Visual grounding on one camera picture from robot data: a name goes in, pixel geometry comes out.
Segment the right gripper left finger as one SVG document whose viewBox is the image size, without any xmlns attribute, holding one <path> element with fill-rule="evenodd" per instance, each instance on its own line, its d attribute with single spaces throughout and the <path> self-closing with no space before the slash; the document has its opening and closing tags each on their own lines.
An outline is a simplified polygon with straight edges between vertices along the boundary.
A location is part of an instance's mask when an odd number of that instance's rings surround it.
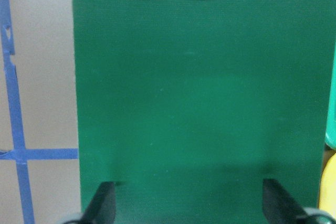
<svg viewBox="0 0 336 224">
<path fill-rule="evenodd" d="M 85 209 L 81 223 L 114 223 L 116 218 L 116 195 L 114 182 L 102 182 Z"/>
</svg>

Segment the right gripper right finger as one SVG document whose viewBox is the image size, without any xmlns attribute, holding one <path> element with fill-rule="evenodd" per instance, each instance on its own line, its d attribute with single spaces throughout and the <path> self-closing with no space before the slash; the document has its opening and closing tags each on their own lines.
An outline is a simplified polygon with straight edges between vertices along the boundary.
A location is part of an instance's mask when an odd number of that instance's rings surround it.
<svg viewBox="0 0 336 224">
<path fill-rule="evenodd" d="M 276 179 L 264 179 L 262 184 L 262 210 L 268 223 L 315 223 Z"/>
</svg>

